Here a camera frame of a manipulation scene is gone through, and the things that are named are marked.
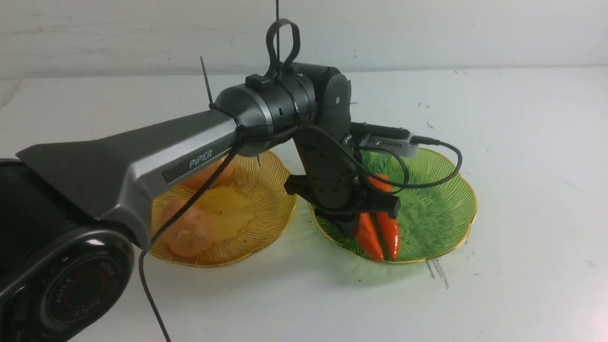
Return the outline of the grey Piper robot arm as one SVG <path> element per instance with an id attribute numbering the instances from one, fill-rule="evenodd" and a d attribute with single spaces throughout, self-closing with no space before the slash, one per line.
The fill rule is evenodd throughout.
<path id="1" fill-rule="evenodd" d="M 65 342 L 123 294 L 147 251 L 152 200 L 227 156 L 293 139 L 305 175 L 286 190 L 354 236 L 362 213 L 397 215 L 345 139 L 351 83 L 337 68 L 274 63 L 198 114 L 107 138 L 37 144 L 1 160 L 1 340 Z"/>

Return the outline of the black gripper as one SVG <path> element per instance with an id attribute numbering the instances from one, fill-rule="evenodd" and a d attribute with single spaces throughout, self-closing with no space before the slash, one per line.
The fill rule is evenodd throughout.
<path id="1" fill-rule="evenodd" d="M 312 204 L 315 214 L 332 223 L 345 238 L 355 238 L 362 213 L 384 212 L 397 218 L 400 198 L 374 187 L 350 149 L 320 128 L 302 128 L 293 141 L 305 175 L 288 177 L 286 192 Z"/>

